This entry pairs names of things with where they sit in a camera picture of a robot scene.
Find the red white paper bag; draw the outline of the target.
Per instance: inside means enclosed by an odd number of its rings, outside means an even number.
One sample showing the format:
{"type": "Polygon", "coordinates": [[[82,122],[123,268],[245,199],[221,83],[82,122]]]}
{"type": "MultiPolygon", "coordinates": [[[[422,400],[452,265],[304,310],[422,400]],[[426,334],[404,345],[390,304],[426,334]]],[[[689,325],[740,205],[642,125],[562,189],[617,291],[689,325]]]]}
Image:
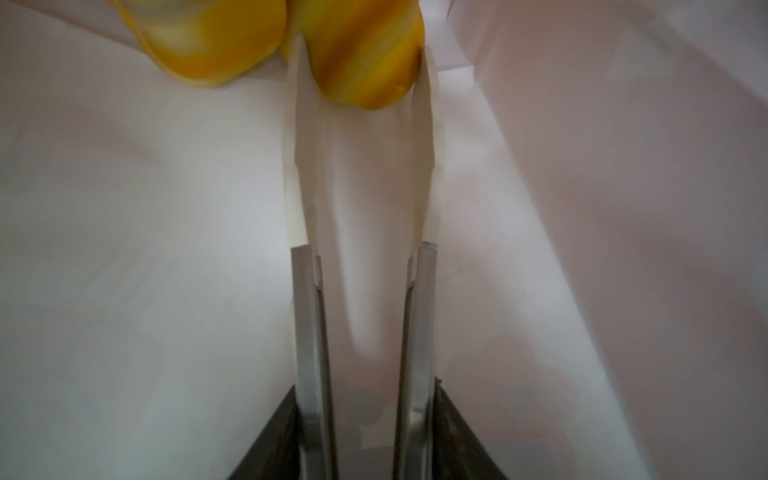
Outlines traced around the red white paper bag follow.
{"type": "MultiPolygon", "coordinates": [[[[511,479],[767,475],[767,5],[429,1],[435,370],[511,479]]],[[[1,475],[224,479],[294,383],[286,66],[1,5],[1,475]]]]}

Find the yellow shell fake bread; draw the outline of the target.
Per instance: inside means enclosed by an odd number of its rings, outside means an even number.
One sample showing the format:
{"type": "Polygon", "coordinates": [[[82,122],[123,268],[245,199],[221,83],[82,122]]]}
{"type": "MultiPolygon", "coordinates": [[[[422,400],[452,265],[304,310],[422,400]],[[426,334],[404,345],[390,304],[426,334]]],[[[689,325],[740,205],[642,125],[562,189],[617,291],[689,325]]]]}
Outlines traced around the yellow shell fake bread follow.
{"type": "Polygon", "coordinates": [[[304,37],[312,73],[329,100],[385,108],[405,96],[419,72],[425,26],[417,1],[288,1],[284,40],[304,37]]]}

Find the yellow ring fake bread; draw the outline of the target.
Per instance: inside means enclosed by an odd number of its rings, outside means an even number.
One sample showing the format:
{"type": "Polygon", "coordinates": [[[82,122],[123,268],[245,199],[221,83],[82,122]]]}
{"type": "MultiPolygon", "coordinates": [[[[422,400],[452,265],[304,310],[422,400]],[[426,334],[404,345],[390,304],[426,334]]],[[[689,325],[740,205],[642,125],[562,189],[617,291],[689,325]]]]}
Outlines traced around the yellow ring fake bread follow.
{"type": "Polygon", "coordinates": [[[284,1],[113,1],[142,50],[195,87],[226,83],[272,55],[284,38],[284,1]]]}

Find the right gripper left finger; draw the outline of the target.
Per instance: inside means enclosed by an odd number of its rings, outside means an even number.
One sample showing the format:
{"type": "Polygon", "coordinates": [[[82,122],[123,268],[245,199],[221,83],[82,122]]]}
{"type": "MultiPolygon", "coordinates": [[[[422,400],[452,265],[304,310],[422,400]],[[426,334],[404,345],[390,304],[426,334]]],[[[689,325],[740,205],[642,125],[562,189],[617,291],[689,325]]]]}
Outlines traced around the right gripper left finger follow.
{"type": "Polygon", "coordinates": [[[228,480],[299,478],[299,410],[291,387],[228,480]]]}

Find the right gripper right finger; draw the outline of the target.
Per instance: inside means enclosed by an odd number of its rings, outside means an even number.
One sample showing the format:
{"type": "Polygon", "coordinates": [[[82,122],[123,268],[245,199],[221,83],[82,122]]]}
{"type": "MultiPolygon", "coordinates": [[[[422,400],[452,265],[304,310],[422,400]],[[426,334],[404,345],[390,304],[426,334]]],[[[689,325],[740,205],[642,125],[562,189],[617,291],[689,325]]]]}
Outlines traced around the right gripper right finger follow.
{"type": "Polygon", "coordinates": [[[506,480],[455,404],[435,379],[433,400],[433,478],[506,480]]]}

